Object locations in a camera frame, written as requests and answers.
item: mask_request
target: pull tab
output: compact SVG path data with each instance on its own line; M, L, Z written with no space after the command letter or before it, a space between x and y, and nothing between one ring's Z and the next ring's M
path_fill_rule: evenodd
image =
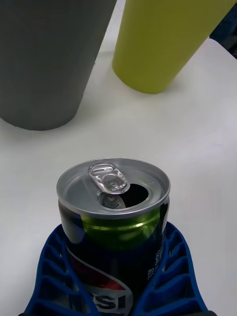
M130 183L114 164L96 163L90 166L88 174L103 193L119 195L130 188Z

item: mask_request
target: can lid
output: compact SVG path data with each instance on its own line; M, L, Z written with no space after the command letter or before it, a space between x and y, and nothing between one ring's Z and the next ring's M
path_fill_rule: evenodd
M81 215L104 219L149 212L165 202L169 191L170 181L162 170L124 158L78 164L57 183L58 198L64 206Z

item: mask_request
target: white surface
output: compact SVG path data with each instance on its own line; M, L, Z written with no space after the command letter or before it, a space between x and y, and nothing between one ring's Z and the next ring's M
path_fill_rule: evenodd
M237 62L209 39L166 92L130 89L111 68L122 4L69 124L29 132L0 120L1 316L17 316L32 295L40 251L60 223L59 176L101 157L168 174L168 219L190 247L202 297L218 316L236 315Z

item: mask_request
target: aluminum can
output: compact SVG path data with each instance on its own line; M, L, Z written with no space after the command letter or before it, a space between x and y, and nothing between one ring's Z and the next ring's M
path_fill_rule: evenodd
M97 159L57 184L69 259L98 310L127 316L162 258L170 181L149 163Z

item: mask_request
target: gray cup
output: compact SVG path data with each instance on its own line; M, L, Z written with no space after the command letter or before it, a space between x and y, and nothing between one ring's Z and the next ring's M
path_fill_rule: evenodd
M77 113L116 0L0 1L0 117L29 130Z

